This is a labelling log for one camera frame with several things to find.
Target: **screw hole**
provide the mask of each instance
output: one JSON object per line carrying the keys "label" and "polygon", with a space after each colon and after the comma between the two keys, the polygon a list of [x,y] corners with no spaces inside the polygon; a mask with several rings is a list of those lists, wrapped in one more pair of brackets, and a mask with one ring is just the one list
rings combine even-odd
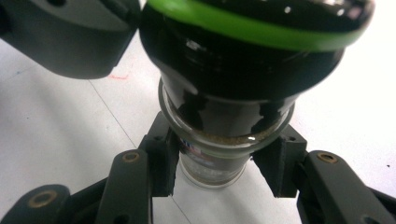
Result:
{"label": "screw hole", "polygon": [[114,218],[113,224],[127,224],[129,217],[127,215],[120,215]]}
{"label": "screw hole", "polygon": [[139,153],[137,152],[128,152],[122,156],[122,160],[125,162],[133,162],[139,160]]}
{"label": "screw hole", "polygon": [[29,207],[32,208],[39,208],[46,206],[47,204],[51,203],[56,199],[58,194],[56,193],[55,190],[45,190],[42,192],[37,193],[37,195],[33,196],[29,202],[28,205]]}
{"label": "screw hole", "polygon": [[337,158],[335,158],[333,155],[329,153],[319,153],[318,158],[321,161],[326,161],[328,163],[336,163],[338,161]]}

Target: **white surface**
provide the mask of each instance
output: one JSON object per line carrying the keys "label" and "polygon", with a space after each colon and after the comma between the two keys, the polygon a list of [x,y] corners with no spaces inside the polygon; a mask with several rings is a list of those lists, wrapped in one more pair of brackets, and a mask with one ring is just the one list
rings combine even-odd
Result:
{"label": "white surface", "polygon": [[[298,100],[291,121],[309,143],[343,157],[368,186],[396,197],[396,21],[377,1],[371,26],[333,74]],[[0,42],[0,217],[27,191],[72,193],[104,178],[160,110],[159,71],[136,36],[111,76],[59,77]],[[300,223],[294,199],[274,199],[250,161],[226,189],[200,189],[177,171],[173,198],[154,199],[155,223]]]}

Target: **green stripe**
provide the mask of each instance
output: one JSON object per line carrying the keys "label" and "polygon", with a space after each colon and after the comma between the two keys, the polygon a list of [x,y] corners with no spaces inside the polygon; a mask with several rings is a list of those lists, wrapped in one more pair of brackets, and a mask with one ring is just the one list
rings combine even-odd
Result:
{"label": "green stripe", "polygon": [[365,30],[363,27],[354,32],[326,33],[292,29],[240,16],[195,0],[148,0],[148,4],[176,21],[248,43],[279,49],[341,49],[355,42]]}

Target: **black plastic part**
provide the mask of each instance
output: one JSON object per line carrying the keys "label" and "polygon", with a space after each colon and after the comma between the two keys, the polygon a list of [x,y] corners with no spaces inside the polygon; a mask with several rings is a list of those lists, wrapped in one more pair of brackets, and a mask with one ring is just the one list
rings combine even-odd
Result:
{"label": "black plastic part", "polygon": [[396,220],[396,199],[376,189],[370,189],[370,191],[382,203],[382,205],[384,205],[384,207],[392,214],[393,218]]}
{"label": "black plastic part", "polygon": [[6,11],[0,6],[0,35],[9,31],[9,22]]}
{"label": "black plastic part", "polygon": [[122,152],[113,161],[96,224],[151,223],[152,201],[148,155],[144,150]]}
{"label": "black plastic part", "polygon": [[1,224],[66,224],[70,194],[65,186],[46,185],[23,195]]}
{"label": "black plastic part", "polygon": [[253,160],[277,198],[294,198],[294,167],[305,157],[306,140],[290,125],[268,147],[252,154]]}
{"label": "black plastic part", "polygon": [[99,209],[107,178],[71,196],[72,224],[92,224]]}
{"label": "black plastic part", "polygon": [[125,18],[101,1],[55,2],[0,1],[9,24],[1,37],[56,74],[86,79],[107,76],[137,29],[139,2],[107,1],[106,6],[117,3],[127,9]]}
{"label": "black plastic part", "polygon": [[173,194],[179,147],[177,137],[171,131],[163,112],[157,114],[139,148],[148,153],[152,197]]}
{"label": "black plastic part", "polygon": [[[323,158],[320,153],[325,153],[324,159],[330,158],[332,162],[320,159]],[[324,151],[310,152],[304,161],[304,172],[325,223],[396,223],[342,158]]]}
{"label": "black plastic part", "polygon": [[325,223],[325,217],[318,202],[317,195],[309,185],[308,177],[306,176],[302,163],[296,164],[296,167],[294,168],[293,181],[297,189],[300,191],[297,200],[297,209],[302,223]]}

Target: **red mark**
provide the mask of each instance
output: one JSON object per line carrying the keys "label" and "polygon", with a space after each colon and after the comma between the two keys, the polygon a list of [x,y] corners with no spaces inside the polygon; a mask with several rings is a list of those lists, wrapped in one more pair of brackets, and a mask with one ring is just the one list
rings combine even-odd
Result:
{"label": "red mark", "polygon": [[127,79],[127,78],[128,78],[128,75],[126,75],[125,77],[117,77],[117,76],[115,76],[115,75],[111,74],[111,75],[110,75],[110,76],[108,76],[108,77],[110,77],[110,78],[114,78],[114,79],[121,79],[121,80],[125,80],[125,79]]}

